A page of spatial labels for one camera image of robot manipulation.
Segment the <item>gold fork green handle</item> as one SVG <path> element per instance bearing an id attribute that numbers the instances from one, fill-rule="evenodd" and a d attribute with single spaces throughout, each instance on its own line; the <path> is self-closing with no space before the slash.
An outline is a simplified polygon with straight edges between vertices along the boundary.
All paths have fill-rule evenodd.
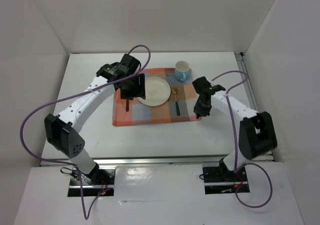
<path id="1" fill-rule="evenodd" d="M 125 110 L 126 110 L 126 112 L 129 112 L 129 110 L 130 110 L 130 100 L 129 99 L 126 100 Z"/>

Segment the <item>cream round plate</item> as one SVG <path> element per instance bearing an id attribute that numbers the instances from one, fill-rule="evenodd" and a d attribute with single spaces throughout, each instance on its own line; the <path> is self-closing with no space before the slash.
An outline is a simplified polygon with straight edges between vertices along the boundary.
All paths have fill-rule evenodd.
<path id="1" fill-rule="evenodd" d="M 146 106 L 156 107 L 164 104 L 170 95 L 170 85 L 160 77 L 151 76 L 145 79 L 145 99 L 137 99 Z"/>

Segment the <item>gold spoon green handle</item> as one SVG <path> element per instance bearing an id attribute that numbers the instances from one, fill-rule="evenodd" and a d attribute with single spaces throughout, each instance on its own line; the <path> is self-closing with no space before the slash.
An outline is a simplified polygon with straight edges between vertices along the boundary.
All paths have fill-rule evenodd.
<path id="1" fill-rule="evenodd" d="M 181 115 L 180 107 L 179 107 L 179 103 L 178 103 L 178 100 L 177 100 L 178 89 L 173 87 L 173 88 L 171 88 L 171 92 L 173 93 L 174 99 L 175 99 L 176 115 L 180 116 Z"/>

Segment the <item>light blue mug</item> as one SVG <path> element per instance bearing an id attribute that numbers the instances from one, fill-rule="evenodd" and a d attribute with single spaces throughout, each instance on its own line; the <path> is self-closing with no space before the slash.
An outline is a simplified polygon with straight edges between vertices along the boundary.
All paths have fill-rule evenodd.
<path id="1" fill-rule="evenodd" d="M 187 80 L 190 71 L 190 65 L 186 61 L 178 61 L 175 64 L 174 75 L 176 80 L 184 82 Z"/>

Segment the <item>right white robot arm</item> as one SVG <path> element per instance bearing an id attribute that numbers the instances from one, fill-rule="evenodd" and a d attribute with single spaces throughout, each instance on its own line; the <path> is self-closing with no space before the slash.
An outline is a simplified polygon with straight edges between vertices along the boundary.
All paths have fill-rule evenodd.
<path id="1" fill-rule="evenodd" d="M 198 99 L 193 108 L 196 118 L 210 115 L 215 108 L 231 118 L 234 150 L 220 159 L 217 167 L 203 172 L 206 183 L 233 182 L 241 166 L 278 146 L 272 117 L 268 112 L 258 112 L 232 97 L 221 85 L 199 79 L 192 82 Z"/>

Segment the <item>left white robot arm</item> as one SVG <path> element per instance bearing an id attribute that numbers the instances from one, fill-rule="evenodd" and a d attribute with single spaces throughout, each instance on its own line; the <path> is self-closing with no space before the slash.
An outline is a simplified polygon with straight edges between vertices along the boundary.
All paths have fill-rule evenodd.
<path id="1" fill-rule="evenodd" d="M 77 98 L 70 106 L 57 115 L 48 114 L 44 119 L 46 139 L 58 151 L 65 154 L 75 164 L 81 179 L 88 185 L 101 184 L 108 175 L 85 150 L 85 140 L 80 136 L 83 125 L 95 110 L 117 90 L 133 91 L 138 95 L 143 75 L 137 75 L 128 80 L 111 84 L 136 72 L 141 63 L 135 61 L 114 62 L 103 65 L 96 73 L 85 94 Z"/>

